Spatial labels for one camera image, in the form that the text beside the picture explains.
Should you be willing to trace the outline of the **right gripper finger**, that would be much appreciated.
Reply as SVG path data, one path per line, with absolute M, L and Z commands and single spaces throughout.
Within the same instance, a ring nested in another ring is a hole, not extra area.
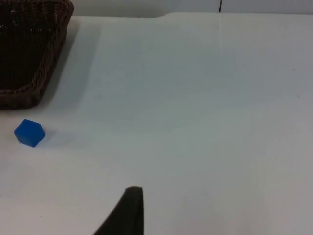
M 94 234 L 144 235 L 143 188 L 138 186 L 126 188 L 110 215 Z

